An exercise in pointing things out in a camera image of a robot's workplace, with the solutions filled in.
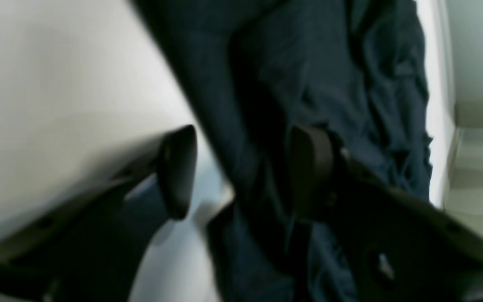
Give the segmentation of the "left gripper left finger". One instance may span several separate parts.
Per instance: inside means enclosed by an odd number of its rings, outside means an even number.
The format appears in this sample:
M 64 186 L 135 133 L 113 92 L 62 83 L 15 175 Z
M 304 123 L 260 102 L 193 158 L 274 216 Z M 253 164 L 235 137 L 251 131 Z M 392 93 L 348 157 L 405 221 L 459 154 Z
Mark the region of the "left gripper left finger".
M 31 302 L 126 302 L 155 233 L 186 218 L 197 133 L 161 134 L 98 184 L 0 241 L 0 294 Z

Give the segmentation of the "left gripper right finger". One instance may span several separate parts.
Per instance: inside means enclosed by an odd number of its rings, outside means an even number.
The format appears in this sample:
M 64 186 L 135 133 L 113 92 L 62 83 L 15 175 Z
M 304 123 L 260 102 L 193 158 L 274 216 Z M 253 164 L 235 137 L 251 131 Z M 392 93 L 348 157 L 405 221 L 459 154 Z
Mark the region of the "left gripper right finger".
M 483 302 L 483 238 L 383 183 L 335 133 L 293 126 L 293 213 L 328 222 L 361 302 Z

